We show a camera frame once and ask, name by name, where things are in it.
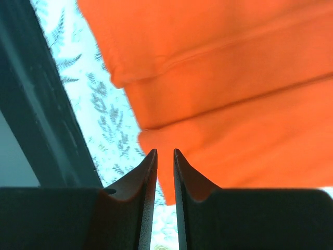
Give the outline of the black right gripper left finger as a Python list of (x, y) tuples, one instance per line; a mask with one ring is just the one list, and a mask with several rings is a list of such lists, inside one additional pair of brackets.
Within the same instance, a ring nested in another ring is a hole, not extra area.
[(99, 188), (1, 188), (1, 249), (149, 249), (158, 154)]

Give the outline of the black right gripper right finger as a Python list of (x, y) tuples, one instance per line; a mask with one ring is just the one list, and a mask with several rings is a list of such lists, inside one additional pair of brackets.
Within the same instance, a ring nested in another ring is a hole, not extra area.
[(180, 249), (332, 249), (332, 198), (318, 189), (223, 189), (174, 150)]

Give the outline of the orange t shirt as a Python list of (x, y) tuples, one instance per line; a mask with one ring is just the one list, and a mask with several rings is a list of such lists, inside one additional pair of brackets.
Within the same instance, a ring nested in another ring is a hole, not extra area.
[(79, 1), (175, 203), (173, 150), (226, 188), (332, 186), (332, 1)]

